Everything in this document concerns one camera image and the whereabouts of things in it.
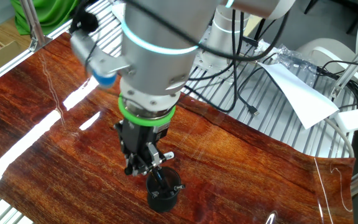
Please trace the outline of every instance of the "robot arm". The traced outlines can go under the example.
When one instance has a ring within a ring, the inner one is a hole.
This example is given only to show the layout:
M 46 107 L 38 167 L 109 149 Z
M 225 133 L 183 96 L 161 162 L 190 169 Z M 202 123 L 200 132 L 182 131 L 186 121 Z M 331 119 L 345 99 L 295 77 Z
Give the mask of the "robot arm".
M 193 38 L 200 39 L 220 4 L 275 19 L 284 15 L 295 0 L 136 1 Z M 122 55 L 118 58 L 98 49 L 88 36 L 89 31 L 77 27 L 71 30 L 71 46 L 102 86 L 111 86 L 120 71 L 119 109 L 124 120 L 115 128 L 127 162 L 125 173 L 145 175 L 169 159 L 158 150 L 157 142 L 167 134 L 197 47 L 130 4 L 126 6 L 121 27 L 125 35 Z

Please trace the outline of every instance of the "white paper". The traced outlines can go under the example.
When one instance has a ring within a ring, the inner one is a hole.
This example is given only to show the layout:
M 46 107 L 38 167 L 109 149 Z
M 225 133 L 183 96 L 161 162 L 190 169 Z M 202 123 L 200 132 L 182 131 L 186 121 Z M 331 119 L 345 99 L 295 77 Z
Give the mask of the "white paper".
M 306 85 L 282 64 L 258 64 L 266 69 L 281 88 L 305 129 L 338 111 L 331 100 Z
M 125 3 L 115 4 L 111 6 L 111 11 L 116 16 L 116 18 L 120 22 L 122 22 L 124 20 Z

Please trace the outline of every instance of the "green cloth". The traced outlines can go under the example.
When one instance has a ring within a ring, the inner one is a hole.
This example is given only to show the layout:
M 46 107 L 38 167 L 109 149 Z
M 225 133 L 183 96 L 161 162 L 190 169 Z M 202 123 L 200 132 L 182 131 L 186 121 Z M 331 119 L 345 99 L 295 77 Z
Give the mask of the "green cloth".
M 47 35 L 70 19 L 69 13 L 79 0 L 33 0 L 42 32 Z M 11 0 L 15 9 L 15 24 L 20 35 L 30 34 L 20 0 Z

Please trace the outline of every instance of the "screw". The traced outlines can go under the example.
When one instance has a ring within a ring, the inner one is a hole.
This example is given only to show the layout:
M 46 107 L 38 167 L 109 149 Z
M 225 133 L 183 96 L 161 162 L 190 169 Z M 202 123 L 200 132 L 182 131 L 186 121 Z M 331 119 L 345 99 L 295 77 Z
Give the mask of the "screw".
M 181 185 L 178 185 L 178 186 L 174 186 L 173 189 L 178 191 L 178 190 L 181 190 L 181 189 L 185 189 L 186 186 L 184 184 L 181 184 Z
M 158 197 L 159 194 L 160 194 L 159 192 L 152 192 L 153 198 Z

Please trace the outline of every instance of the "black cup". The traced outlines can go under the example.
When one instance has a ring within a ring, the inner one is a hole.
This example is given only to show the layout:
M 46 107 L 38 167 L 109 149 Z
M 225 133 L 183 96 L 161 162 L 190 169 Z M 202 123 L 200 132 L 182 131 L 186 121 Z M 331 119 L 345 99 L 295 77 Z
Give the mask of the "black cup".
M 158 170 L 164 176 L 169 190 L 163 190 L 152 174 L 146 180 L 147 202 L 152 210 L 156 212 L 169 212 L 177 203 L 179 190 L 174 186 L 181 184 L 179 174 L 169 167 Z

